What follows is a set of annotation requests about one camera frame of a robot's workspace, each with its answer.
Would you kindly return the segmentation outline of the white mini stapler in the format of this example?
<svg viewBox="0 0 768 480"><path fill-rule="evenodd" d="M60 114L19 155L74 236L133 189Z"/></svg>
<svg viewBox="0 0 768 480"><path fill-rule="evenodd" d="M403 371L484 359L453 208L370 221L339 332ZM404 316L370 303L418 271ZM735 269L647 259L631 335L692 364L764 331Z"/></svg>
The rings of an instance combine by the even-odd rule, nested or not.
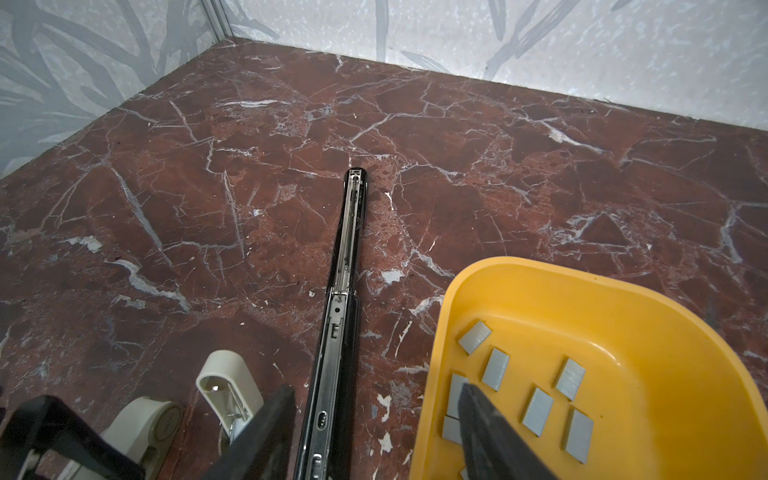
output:
<svg viewBox="0 0 768 480"><path fill-rule="evenodd" d="M244 359L234 351L212 352L196 386L219 420L221 448L228 447L264 405Z"/></svg>
<svg viewBox="0 0 768 480"><path fill-rule="evenodd" d="M178 433L183 407L175 401L139 397L102 432L103 440L156 479Z"/></svg>

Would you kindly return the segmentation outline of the black stapler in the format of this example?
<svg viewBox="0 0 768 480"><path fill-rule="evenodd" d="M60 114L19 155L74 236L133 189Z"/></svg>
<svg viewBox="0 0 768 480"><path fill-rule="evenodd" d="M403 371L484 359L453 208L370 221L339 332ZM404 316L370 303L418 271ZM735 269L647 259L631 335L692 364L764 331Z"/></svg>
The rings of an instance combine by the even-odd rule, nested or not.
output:
<svg viewBox="0 0 768 480"><path fill-rule="evenodd" d="M296 458L296 479L348 479L356 408L361 305L356 294L367 172L349 169L319 343Z"/></svg>

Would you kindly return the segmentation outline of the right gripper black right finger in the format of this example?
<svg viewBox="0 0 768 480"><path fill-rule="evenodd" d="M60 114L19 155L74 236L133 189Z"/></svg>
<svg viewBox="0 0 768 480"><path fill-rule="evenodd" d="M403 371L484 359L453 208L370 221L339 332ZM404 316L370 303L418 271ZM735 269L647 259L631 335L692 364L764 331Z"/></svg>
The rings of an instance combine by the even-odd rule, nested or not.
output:
<svg viewBox="0 0 768 480"><path fill-rule="evenodd" d="M458 411L469 479L556 479L477 386L463 385Z"/></svg>

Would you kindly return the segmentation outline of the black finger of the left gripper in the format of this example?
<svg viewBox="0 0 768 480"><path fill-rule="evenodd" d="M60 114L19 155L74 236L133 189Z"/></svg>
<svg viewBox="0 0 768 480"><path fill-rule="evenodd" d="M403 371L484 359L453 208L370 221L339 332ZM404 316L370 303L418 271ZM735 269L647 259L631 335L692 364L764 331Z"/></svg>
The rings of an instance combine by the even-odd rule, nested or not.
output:
<svg viewBox="0 0 768 480"><path fill-rule="evenodd" d="M37 479L54 451L105 479L143 479L145 469L109 445L62 400L41 395L21 404L1 435L1 477Z"/></svg>

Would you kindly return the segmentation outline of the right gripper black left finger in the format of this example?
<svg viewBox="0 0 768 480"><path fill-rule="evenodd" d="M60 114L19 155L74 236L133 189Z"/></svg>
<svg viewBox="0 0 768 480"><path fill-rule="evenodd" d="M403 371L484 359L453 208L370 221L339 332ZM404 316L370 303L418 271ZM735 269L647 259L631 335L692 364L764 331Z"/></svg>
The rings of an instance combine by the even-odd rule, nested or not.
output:
<svg viewBox="0 0 768 480"><path fill-rule="evenodd" d="M286 479L295 415L295 390L282 385L202 479Z"/></svg>

